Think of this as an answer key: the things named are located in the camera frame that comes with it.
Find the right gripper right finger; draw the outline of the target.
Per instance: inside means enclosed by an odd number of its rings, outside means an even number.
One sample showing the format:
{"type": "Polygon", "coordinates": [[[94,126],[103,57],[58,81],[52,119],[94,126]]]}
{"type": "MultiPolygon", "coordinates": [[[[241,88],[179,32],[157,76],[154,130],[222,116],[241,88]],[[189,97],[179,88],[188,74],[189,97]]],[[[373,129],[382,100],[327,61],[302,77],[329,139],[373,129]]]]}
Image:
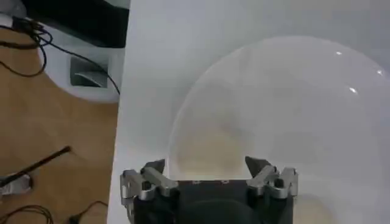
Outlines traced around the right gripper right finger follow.
{"type": "Polygon", "coordinates": [[[247,186],[257,196],[268,194],[277,200],[295,197],[299,191],[299,174],[295,168],[285,167],[281,172],[265,159],[245,157],[246,166],[252,176],[247,186]]]}

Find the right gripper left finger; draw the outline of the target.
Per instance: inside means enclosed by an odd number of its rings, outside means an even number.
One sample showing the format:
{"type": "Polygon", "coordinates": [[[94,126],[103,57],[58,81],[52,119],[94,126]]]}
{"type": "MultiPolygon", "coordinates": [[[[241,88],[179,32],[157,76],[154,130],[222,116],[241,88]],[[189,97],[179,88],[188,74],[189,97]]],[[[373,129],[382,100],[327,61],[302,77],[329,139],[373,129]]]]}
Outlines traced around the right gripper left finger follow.
{"type": "Polygon", "coordinates": [[[147,162],[140,171],[124,170],[120,175],[121,204],[130,209],[135,199],[152,201],[158,196],[173,197],[179,191],[179,183],[163,175],[165,160],[147,162]]]}

